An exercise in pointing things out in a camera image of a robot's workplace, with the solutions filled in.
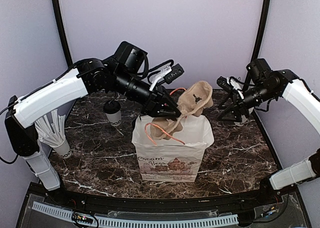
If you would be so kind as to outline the stack of white paper cups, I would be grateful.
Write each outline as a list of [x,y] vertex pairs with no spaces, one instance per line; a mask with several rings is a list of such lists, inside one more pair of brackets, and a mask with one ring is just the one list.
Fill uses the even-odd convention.
[[249,120],[245,117],[245,118],[242,119],[241,122],[234,122],[234,124],[235,124],[236,126],[242,127],[242,126],[244,126],[244,125],[245,125],[246,123],[248,123],[248,122],[249,122]]

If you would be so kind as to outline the brown cardboard cup carrier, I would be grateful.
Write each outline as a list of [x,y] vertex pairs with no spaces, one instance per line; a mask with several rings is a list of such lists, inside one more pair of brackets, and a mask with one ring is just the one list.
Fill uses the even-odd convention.
[[186,89],[178,98],[177,108],[181,112],[178,118],[154,118],[149,127],[149,138],[170,140],[173,134],[183,130],[182,121],[189,116],[199,117],[203,110],[213,106],[213,88],[206,81],[198,81]]

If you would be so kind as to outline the white paper takeout bag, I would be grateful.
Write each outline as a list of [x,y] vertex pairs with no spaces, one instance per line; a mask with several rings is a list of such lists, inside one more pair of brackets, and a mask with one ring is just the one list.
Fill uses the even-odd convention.
[[132,144],[135,146],[143,180],[194,182],[205,150],[214,143],[212,126],[202,114],[182,121],[183,130],[170,140],[150,139],[153,118],[140,116],[134,122]]

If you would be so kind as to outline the single white paper cup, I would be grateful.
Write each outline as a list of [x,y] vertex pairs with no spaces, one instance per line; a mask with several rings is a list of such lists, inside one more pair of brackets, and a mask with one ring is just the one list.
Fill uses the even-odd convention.
[[122,115],[120,110],[115,113],[106,113],[106,117],[113,127],[120,126],[122,123]]

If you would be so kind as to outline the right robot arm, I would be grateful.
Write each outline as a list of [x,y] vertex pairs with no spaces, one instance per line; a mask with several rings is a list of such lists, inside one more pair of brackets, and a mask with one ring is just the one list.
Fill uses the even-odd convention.
[[297,150],[300,144],[315,144],[320,136],[320,99],[295,73],[297,69],[292,64],[292,61],[268,63],[258,58],[246,67],[249,80],[241,82],[233,76],[217,79],[217,85],[228,93],[218,107],[220,121],[243,125],[253,111],[260,110],[260,104],[270,104],[280,98],[295,108],[285,111],[280,107],[268,116],[282,127],[280,131],[267,128],[272,139],[278,139],[276,144],[285,146],[280,152],[281,159],[289,154],[289,145]]

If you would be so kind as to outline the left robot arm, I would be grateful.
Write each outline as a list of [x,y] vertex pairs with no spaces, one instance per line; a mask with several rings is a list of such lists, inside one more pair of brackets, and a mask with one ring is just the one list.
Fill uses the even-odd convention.
[[5,128],[14,152],[33,169],[51,198],[60,206],[71,201],[62,180],[39,146],[36,122],[60,106],[99,91],[113,91],[141,105],[141,114],[150,117],[177,118],[181,112],[164,84],[180,77],[184,70],[173,60],[152,69],[155,77],[145,82],[150,72],[147,52],[123,41],[116,52],[104,59],[80,60],[62,75],[32,91],[9,100],[3,109]]

